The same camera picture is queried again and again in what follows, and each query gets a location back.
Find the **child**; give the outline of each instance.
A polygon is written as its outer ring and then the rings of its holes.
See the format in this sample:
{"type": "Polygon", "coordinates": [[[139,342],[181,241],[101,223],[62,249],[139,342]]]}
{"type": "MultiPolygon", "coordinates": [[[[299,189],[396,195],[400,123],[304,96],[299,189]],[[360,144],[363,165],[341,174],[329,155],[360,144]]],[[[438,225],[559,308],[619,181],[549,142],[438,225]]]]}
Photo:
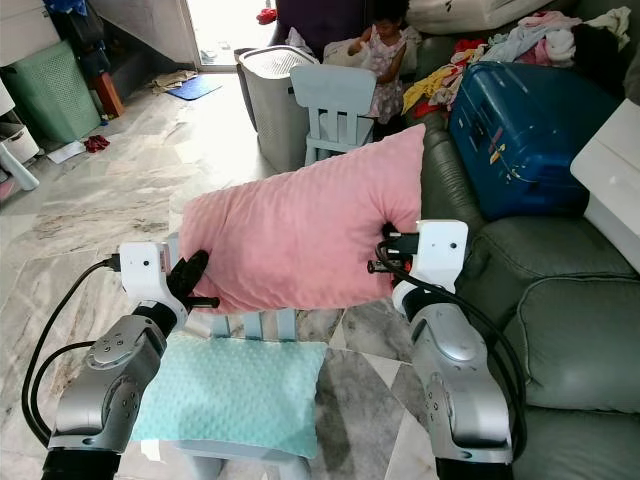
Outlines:
{"type": "Polygon", "coordinates": [[[409,0],[376,0],[374,24],[349,47],[349,55],[360,52],[363,43],[371,49],[371,70],[378,77],[370,115],[386,125],[402,111],[402,84],[398,72],[407,49],[400,25],[409,10],[409,0]]]}

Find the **floral dress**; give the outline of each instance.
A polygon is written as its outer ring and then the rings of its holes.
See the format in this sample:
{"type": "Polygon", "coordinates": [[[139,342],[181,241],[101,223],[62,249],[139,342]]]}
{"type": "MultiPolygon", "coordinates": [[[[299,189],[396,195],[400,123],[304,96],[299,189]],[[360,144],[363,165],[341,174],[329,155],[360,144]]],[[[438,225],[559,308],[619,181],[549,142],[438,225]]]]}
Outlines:
{"type": "MultiPolygon", "coordinates": [[[[386,45],[376,31],[375,25],[371,29],[369,48],[371,49],[371,63],[369,69],[373,70],[376,77],[384,75],[389,70],[391,62],[405,45],[404,36],[400,37],[394,45],[386,45]]],[[[376,85],[371,104],[372,117],[377,117],[378,122],[386,125],[389,119],[402,111],[402,83],[399,75],[389,83],[376,85]]]]}

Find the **gray sofa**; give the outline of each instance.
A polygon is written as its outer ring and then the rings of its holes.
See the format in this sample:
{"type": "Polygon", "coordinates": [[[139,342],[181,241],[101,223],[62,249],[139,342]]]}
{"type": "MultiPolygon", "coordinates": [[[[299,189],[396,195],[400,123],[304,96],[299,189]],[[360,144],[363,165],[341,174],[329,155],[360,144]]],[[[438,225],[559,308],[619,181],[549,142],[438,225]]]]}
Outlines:
{"type": "MultiPolygon", "coordinates": [[[[592,18],[623,4],[582,0],[569,13],[592,18]]],[[[630,34],[637,43],[640,1],[626,4],[636,7],[630,34]]],[[[420,75],[446,63],[454,42],[426,39],[420,75]]],[[[634,46],[624,53],[630,60],[634,46]]],[[[422,218],[469,225],[458,293],[504,330],[527,375],[529,440],[514,464],[516,480],[640,478],[637,272],[585,219],[487,222],[445,118],[415,119],[410,111],[406,121],[427,127],[422,218]]]]}

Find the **gray laundry basket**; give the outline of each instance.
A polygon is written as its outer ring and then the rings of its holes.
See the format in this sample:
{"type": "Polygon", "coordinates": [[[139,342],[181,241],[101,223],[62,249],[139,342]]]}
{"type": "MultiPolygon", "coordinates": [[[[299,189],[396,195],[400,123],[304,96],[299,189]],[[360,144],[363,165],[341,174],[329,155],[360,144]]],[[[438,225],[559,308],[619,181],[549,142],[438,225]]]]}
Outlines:
{"type": "Polygon", "coordinates": [[[260,151],[278,172],[304,165],[309,114],[296,103],[289,70],[317,60],[287,46],[252,50],[240,56],[255,115],[260,151]]]}

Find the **green laundry basket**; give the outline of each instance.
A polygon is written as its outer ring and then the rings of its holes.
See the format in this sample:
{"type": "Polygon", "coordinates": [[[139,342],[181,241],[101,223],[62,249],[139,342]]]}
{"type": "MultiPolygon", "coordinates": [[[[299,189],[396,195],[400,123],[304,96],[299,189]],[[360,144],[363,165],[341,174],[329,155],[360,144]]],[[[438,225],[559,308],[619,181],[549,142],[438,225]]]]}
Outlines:
{"type": "Polygon", "coordinates": [[[100,124],[73,51],[64,41],[3,68],[11,96],[51,140],[69,143],[100,124]]]}

